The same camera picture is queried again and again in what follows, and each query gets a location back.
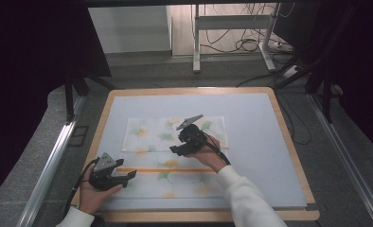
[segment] gray carpet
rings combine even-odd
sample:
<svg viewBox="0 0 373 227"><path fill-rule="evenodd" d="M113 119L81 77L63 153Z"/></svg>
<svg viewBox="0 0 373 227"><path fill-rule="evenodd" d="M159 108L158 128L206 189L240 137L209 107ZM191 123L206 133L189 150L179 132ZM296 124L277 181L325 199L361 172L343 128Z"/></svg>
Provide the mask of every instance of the gray carpet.
<svg viewBox="0 0 373 227"><path fill-rule="evenodd" d="M122 61L109 56L112 78L104 78L122 89L158 87L234 87L240 82L267 74L260 56L203 58L201 74L192 73L191 58L132 56ZM243 86L266 86L274 78L254 79ZM278 101L306 172L311 190L321 211L318 221L287 221L288 226L373 226L364 203L346 174L328 140L307 95L303 78L277 92ZM91 93L83 105L77 127L88 129L84 141L73 136L65 150L44 203L33 226L55 226L62 219L63 207L81 172L86 154L109 91L87 80ZM49 109L34 138L0 189L0 226L13 226L25 207L38 174L52 149L64 122L62 88L52 93ZM373 190L373 145L345 115L337 100L332 102L333 125L353 155L355 163ZM108 223L107 226L124 226ZM128 224L127 226L233 226L217 224Z"/></svg>

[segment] metal stand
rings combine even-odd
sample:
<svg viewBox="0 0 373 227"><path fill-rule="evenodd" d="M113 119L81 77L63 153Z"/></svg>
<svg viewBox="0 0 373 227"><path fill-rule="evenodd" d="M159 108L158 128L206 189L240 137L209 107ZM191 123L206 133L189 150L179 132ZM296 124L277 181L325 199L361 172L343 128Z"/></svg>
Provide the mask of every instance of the metal stand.
<svg viewBox="0 0 373 227"><path fill-rule="evenodd" d="M228 15L228 16L200 16L199 5L195 6L195 43L193 52L193 72L201 72L201 54L199 43L200 30L219 29L266 29L263 42L260 42L259 49L270 72L275 71L275 65L267 50L270 35L275 25L279 3L275 5L275 10L271 15Z"/></svg>
<svg viewBox="0 0 373 227"><path fill-rule="evenodd" d="M113 84L81 69L75 70L66 66L65 74L66 125L69 125L74 119L72 86L74 86L79 96L89 95L89 87L87 86L83 76L86 76L110 91L118 89Z"/></svg>

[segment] yellow stripe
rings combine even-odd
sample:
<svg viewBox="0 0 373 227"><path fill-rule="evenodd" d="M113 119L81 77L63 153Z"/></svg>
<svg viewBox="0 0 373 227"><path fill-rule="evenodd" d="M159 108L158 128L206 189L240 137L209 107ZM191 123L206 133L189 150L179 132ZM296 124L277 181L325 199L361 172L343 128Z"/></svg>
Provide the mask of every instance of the yellow stripe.
<svg viewBox="0 0 373 227"><path fill-rule="evenodd" d="M214 172L210 168L118 168L117 172L131 172L137 170L138 172Z"/></svg>

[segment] cloth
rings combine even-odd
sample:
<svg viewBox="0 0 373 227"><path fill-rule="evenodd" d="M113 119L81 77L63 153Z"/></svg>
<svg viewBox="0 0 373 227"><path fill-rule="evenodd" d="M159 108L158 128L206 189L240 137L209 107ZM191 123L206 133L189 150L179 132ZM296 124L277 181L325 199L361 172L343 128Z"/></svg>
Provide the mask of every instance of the cloth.
<svg viewBox="0 0 373 227"><path fill-rule="evenodd" d="M222 168L217 181L225 190L224 199L231 205L237 227L287 226L260 190L248 179L241 177L232 166Z"/></svg>
<svg viewBox="0 0 373 227"><path fill-rule="evenodd" d="M95 219L94 216L81 212L75 207L69 208L63 221L57 227L86 227L90 226Z"/></svg>

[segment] human hand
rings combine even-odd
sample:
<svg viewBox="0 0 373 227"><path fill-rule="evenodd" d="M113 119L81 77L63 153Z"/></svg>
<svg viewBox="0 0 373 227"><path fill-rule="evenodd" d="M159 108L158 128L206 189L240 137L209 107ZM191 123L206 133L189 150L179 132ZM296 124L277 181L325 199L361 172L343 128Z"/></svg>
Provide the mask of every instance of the human hand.
<svg viewBox="0 0 373 227"><path fill-rule="evenodd" d="M80 210L93 215L104 201L115 192L121 190L122 184L114 186L107 191L95 189L88 181L95 165L90 165L83 175L83 182L80 184Z"/></svg>
<svg viewBox="0 0 373 227"><path fill-rule="evenodd" d="M207 142L217 148L220 148L220 141L210 135L207 136ZM198 159L203 165L212 168L215 172L219 172L223 167L226 166L222 158L219 157L219 155L217 155L217 153L208 146L204 146L196 153L190 153L184 156L187 158Z"/></svg>

